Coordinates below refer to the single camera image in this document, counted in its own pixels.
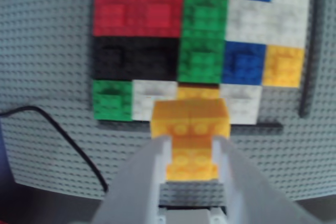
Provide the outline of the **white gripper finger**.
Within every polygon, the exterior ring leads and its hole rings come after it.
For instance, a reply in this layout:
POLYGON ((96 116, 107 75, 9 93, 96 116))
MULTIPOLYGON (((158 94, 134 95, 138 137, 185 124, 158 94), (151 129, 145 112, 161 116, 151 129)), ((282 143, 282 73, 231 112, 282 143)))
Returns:
POLYGON ((228 139, 213 137, 213 161, 224 186, 228 223, 318 223, 318 219, 274 188, 228 139))
POLYGON ((171 137, 151 139, 121 166, 93 223, 157 223, 160 185, 171 162, 171 137))

